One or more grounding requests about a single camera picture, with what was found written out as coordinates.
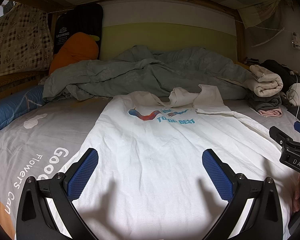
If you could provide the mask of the person's right hand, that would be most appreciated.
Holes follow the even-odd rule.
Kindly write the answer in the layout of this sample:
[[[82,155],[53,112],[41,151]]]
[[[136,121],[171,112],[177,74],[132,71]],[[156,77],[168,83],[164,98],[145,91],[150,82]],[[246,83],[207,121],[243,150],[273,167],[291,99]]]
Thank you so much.
[[[300,174],[298,175],[297,184],[293,195],[293,213],[300,210]]]

